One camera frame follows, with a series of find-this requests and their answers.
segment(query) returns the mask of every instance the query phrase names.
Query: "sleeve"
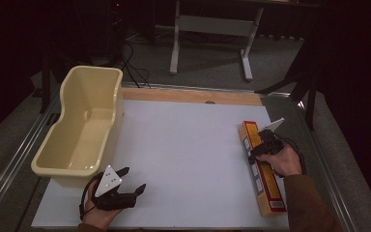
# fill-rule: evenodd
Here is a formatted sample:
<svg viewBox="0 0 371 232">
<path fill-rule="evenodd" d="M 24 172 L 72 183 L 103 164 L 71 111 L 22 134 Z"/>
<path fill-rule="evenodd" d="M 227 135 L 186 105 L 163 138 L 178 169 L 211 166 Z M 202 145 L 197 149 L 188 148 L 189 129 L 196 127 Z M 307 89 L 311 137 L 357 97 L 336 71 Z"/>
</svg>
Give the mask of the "sleeve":
<svg viewBox="0 0 371 232">
<path fill-rule="evenodd" d="M 323 202 L 314 181 L 305 175 L 284 179 L 290 230 L 343 231 L 336 215 Z"/>
<path fill-rule="evenodd" d="M 80 223 L 77 226 L 77 232 L 105 232 L 105 230 L 90 224 Z"/>
</svg>

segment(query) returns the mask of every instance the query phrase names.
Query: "yellow plastic tub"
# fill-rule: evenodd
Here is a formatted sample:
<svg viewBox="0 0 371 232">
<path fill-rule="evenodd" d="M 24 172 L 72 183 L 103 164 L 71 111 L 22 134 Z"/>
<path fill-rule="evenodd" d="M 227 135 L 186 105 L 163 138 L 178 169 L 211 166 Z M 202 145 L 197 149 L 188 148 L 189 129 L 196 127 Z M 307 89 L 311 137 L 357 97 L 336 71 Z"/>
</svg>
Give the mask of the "yellow plastic tub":
<svg viewBox="0 0 371 232">
<path fill-rule="evenodd" d="M 123 120 L 122 72 L 78 66 L 62 83 L 61 116 L 32 160 L 39 176 L 89 179 L 114 156 Z"/>
</svg>

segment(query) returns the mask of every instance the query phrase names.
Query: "gray carpet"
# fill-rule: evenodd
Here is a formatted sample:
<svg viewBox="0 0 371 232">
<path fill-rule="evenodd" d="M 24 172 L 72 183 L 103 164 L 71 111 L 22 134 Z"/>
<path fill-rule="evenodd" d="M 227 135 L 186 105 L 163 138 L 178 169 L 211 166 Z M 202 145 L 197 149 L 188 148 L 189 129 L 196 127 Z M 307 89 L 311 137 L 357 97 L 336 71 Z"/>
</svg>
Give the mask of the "gray carpet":
<svg viewBox="0 0 371 232">
<path fill-rule="evenodd" d="M 198 37 L 183 34 L 178 73 L 171 75 L 169 66 L 173 39 L 170 31 L 167 28 L 159 29 L 161 36 L 154 43 L 144 43 L 144 39 L 138 36 L 129 39 L 133 47 L 130 63 L 137 69 L 147 70 L 150 73 L 147 81 L 152 84 L 234 90 L 262 89 L 282 80 L 301 46 L 301 41 L 256 39 L 249 56 L 254 80 L 246 82 L 239 58 L 239 49 L 244 47 L 245 39 L 214 37 L 223 43 L 199 44 Z M 129 55 L 130 48 L 125 46 L 125 56 Z M 146 76 L 145 71 L 138 71 L 143 77 Z M 131 73 L 139 83 L 144 82 L 133 70 Z M 33 80 L 39 87 L 39 74 L 33 76 Z M 128 72 L 125 72 L 124 81 L 131 82 Z M 288 93 L 292 87 L 290 85 L 279 91 Z M 40 102 L 40 99 L 27 98 L 0 125 L 0 174 L 22 145 L 23 138 L 28 135 L 35 121 L 42 117 L 39 114 Z M 314 126 L 314 135 L 324 153 L 323 159 L 327 162 L 356 230 L 371 231 L 371 192 L 321 94 L 317 95 Z M 41 231 L 31 228 L 30 224 L 47 178 L 38 178 L 30 170 L 33 155 L 32 149 L 0 201 L 0 231 Z"/>
</svg>

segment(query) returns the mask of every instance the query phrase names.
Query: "white board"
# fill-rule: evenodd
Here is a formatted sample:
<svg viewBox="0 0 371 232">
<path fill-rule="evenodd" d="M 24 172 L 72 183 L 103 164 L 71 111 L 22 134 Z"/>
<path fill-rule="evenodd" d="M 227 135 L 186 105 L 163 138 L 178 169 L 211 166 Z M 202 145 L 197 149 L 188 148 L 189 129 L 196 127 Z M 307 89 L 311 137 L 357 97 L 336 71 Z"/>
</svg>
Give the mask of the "white board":
<svg viewBox="0 0 371 232">
<path fill-rule="evenodd" d="M 130 167 L 119 192 L 147 187 L 111 228 L 288 228 L 286 214 L 261 217 L 238 134 L 244 120 L 258 128 L 268 124 L 265 107 L 163 101 L 124 106 L 111 165 Z M 32 226 L 76 226 L 81 193 L 51 180 Z"/>
</svg>

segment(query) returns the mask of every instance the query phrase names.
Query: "yellow box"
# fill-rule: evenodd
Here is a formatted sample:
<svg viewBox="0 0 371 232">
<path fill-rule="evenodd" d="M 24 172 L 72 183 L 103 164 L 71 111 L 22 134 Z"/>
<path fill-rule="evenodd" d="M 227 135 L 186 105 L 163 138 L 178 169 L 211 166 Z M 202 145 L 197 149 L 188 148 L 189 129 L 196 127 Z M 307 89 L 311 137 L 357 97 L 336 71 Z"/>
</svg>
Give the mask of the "yellow box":
<svg viewBox="0 0 371 232">
<path fill-rule="evenodd" d="M 62 83 L 62 112 L 32 160 L 39 176 L 87 180 L 114 156 L 123 120 L 122 72 L 78 66 Z"/>
<path fill-rule="evenodd" d="M 239 134 L 247 157 L 252 149 L 263 142 L 255 122 L 244 121 L 239 128 Z M 261 215 L 266 217 L 285 213 L 287 210 L 270 164 L 256 160 L 254 164 L 249 165 L 249 170 Z"/>
</svg>

